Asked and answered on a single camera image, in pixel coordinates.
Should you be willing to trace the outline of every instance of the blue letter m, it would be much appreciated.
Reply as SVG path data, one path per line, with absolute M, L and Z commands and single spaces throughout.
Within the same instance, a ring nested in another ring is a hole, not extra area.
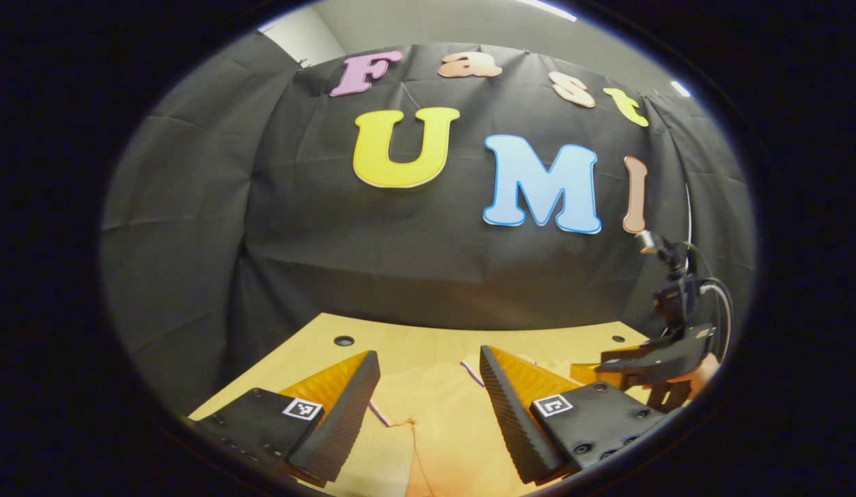
M 495 201 L 484 211 L 489 224 L 519 226 L 526 214 L 517 207 L 517 188 L 523 192 L 532 217 L 544 226 L 563 196 L 557 226 L 564 231 L 598 233 L 593 198 L 593 164 L 596 154 L 579 145 L 563 145 L 551 170 L 545 170 L 529 142 L 520 136 L 491 135 L 486 146 L 495 152 Z

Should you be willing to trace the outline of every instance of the human hand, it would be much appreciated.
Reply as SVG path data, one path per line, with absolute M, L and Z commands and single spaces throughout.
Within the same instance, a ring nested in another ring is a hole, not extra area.
M 716 356 L 712 353 L 709 353 L 704 359 L 701 360 L 700 364 L 697 367 L 689 371 L 683 375 L 679 375 L 675 378 L 669 378 L 668 383 L 679 383 L 680 381 L 688 381 L 689 386 L 691 387 L 691 392 L 689 393 L 689 399 L 693 399 L 698 392 L 700 392 L 710 381 L 710 378 L 715 374 L 716 370 L 719 369 L 719 361 Z M 643 390 L 652 389 L 651 384 L 644 384 Z

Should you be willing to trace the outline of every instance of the ceiling light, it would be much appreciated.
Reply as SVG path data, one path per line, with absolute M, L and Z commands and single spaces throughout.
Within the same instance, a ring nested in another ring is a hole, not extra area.
M 683 95 L 683 97 L 691 97 L 689 90 L 683 87 L 683 85 L 681 85 L 679 81 L 671 81 L 670 85 L 676 88 L 677 91 L 680 92 L 680 95 Z
M 571 20 L 573 22 L 577 19 L 576 16 L 567 12 L 563 12 L 563 10 L 560 10 L 557 7 L 551 7 L 547 3 L 539 2 L 539 0 L 517 0 L 517 2 L 526 3 L 527 6 L 533 6 L 541 10 L 545 10 L 546 12 L 551 12 L 554 15 L 558 15 L 561 18 Z

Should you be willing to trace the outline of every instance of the yellow letter u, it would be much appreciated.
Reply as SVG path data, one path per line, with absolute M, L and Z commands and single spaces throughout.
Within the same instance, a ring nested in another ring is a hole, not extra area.
M 443 170 L 449 150 L 449 125 L 459 119 L 459 111 L 448 107 L 427 107 L 416 111 L 425 122 L 422 153 L 408 163 L 388 158 L 391 130 L 403 119 L 399 110 L 375 110 L 355 119 L 360 132 L 355 144 L 355 174 L 378 188 L 411 188 L 430 182 Z

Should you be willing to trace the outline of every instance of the foam letter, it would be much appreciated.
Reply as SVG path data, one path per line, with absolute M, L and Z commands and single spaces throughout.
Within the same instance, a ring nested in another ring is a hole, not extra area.
M 361 128 L 355 144 L 355 174 L 372 186 L 410 188 L 430 182 L 447 163 L 449 126 L 459 119 L 459 111 L 448 107 L 426 107 L 416 111 L 416 119 L 425 122 L 422 153 L 408 163 L 388 158 L 388 145 L 394 123 L 403 119 L 399 110 L 375 110 L 355 119 Z
M 631 121 L 639 124 L 640 126 L 649 126 L 649 122 L 645 117 L 640 116 L 636 113 L 636 109 L 640 108 L 640 104 L 636 103 L 628 97 L 624 95 L 624 92 L 618 88 L 603 88 L 605 94 L 609 95 L 609 97 L 615 100 L 615 105 L 618 105 L 618 110 L 624 114 L 624 117 L 627 117 Z
M 551 170 L 545 170 L 529 142 L 520 136 L 487 136 L 486 147 L 495 152 L 495 200 L 484 211 L 489 224 L 519 226 L 526 214 L 517 207 L 517 188 L 539 226 L 551 217 L 554 205 L 563 196 L 563 211 L 557 226 L 564 231 L 598 233 L 593 195 L 593 164 L 596 154 L 579 145 L 563 145 Z
M 630 174 L 630 194 L 628 195 L 628 214 L 624 217 L 624 231 L 640 233 L 646 229 L 643 218 L 645 204 L 646 164 L 636 157 L 624 157 L 624 167 Z
M 552 87 L 557 95 L 563 97 L 563 100 L 569 100 L 573 104 L 579 104 L 582 107 L 593 107 L 596 101 L 587 92 L 588 87 L 579 78 L 564 75 L 562 72 L 548 73 L 548 77 L 554 82 Z
M 441 60 L 444 65 L 437 69 L 437 72 L 447 78 L 464 78 L 470 75 L 492 77 L 501 74 L 501 67 L 495 65 L 495 59 L 482 52 L 459 52 L 449 54 Z
M 367 75 L 372 76 L 372 79 L 379 79 L 388 70 L 389 60 L 397 62 L 401 59 L 403 59 L 403 52 L 400 50 L 345 59 L 345 72 L 342 74 L 342 81 L 339 81 L 338 87 L 330 91 L 330 97 L 368 91 L 372 83 L 366 81 Z

